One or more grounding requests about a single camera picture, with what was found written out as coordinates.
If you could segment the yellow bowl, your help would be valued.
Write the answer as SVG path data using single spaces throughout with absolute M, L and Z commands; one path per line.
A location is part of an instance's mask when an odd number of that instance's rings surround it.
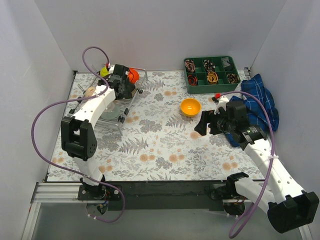
M 187 117 L 195 117 L 201 109 L 201 103 L 195 98 L 186 98 L 180 104 L 181 112 Z

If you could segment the mint green bowl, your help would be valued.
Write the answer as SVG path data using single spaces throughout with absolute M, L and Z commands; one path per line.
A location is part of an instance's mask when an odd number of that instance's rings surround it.
M 101 114 L 103 120 L 113 120 L 120 114 L 120 108 L 114 103 L 111 102 L 106 109 Z

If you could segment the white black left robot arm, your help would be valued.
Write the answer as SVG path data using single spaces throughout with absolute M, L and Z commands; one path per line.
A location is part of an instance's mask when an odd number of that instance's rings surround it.
M 105 180 L 94 158 L 98 144 L 94 133 L 95 125 L 103 112 L 117 99 L 131 99 L 136 91 L 134 75 L 129 67 L 115 64 L 110 67 L 81 108 L 71 117 L 61 121 L 61 147 L 77 164 L 84 174 L 80 179 L 84 191 L 94 199 L 102 199 L 106 187 Z

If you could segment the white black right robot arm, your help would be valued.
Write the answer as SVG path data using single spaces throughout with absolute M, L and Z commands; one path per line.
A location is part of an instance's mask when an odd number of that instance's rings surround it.
M 244 196 L 262 209 L 279 233 L 308 225 L 313 222 L 320 200 L 312 192 L 306 192 L 285 169 L 266 133 L 252 125 L 247 108 L 241 101 L 220 99 L 215 110 L 201 113 L 200 121 L 194 128 L 205 136 L 210 134 L 231 134 L 241 149 L 253 160 L 263 174 L 269 190 L 254 182 L 246 173 L 235 173 L 227 177 L 227 187 L 233 196 Z

